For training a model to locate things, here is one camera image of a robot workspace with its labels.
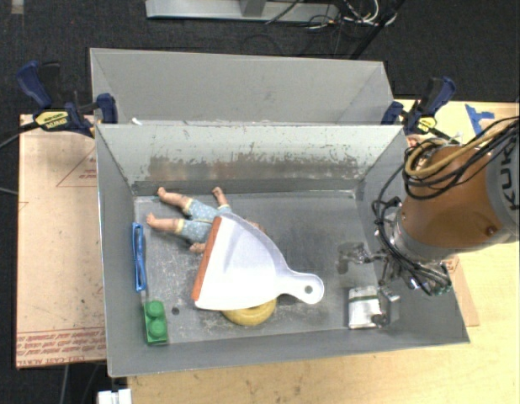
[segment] dustpan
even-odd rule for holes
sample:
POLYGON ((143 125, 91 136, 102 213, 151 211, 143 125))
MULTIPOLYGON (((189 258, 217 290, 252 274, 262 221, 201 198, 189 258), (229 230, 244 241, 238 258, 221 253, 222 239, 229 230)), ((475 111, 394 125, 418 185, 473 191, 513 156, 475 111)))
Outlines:
POLYGON ((315 304, 324 284, 317 275, 290 269, 275 243, 248 221, 232 213, 216 217, 191 294, 195 305, 240 310, 282 294, 315 304))

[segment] clamp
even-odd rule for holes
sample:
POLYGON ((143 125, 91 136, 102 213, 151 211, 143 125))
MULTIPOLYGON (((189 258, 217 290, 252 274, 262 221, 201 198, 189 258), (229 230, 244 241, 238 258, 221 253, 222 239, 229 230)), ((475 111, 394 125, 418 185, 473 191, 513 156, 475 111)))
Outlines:
POLYGON ((424 135, 433 133, 443 139, 453 141, 450 136, 435 128, 435 115, 454 95, 456 87, 448 77, 431 77, 422 97, 416 100, 409 111, 400 102, 394 101, 385 111, 382 125, 393 125, 402 117, 404 134, 424 135))
POLYGON ((112 124, 118 122, 118 112, 114 99, 108 93, 99 94, 95 102, 82 107, 77 107, 73 102, 66 102, 60 108, 55 108, 40 75, 45 77, 49 84, 55 84, 53 93, 60 96, 56 88, 59 69, 57 63, 48 63, 40 67, 37 61, 32 60, 17 71, 16 78, 19 86, 25 94, 39 105, 38 111, 32 115, 32 123, 23 126, 22 131, 37 128, 45 131, 65 130, 93 137, 93 123, 84 117, 84 113, 95 109, 101 109, 103 114, 101 122, 112 124))

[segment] small metal object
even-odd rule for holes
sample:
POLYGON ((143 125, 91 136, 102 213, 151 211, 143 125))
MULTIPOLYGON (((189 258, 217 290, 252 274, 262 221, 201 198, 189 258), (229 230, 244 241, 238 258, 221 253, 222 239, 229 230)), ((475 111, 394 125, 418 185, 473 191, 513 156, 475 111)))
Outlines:
POLYGON ((348 327, 377 327, 373 319, 382 316, 376 286, 356 287, 348 292, 348 327))
POLYGON ((401 318, 401 297, 395 295, 388 287, 380 287, 378 291, 380 315, 372 316, 378 327, 385 327, 401 318))
POLYGON ((336 265, 339 274, 345 274, 348 271, 348 262, 361 265, 373 261, 362 242, 344 242, 338 246, 337 250, 338 260, 336 265))

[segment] cardboard sheet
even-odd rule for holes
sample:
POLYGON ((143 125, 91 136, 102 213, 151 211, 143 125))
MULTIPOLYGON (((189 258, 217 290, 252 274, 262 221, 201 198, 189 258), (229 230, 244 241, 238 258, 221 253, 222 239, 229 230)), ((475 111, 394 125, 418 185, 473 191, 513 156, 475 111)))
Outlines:
POLYGON ((16 366, 106 358, 95 142, 20 136, 16 366))

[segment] green toy block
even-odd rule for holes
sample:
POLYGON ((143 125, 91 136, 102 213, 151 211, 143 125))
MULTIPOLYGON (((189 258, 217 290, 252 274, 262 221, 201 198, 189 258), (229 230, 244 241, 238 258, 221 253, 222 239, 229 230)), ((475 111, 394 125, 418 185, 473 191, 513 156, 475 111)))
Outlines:
POLYGON ((168 341, 165 307, 159 300, 150 300, 143 305, 146 321, 146 342, 164 344, 168 341))

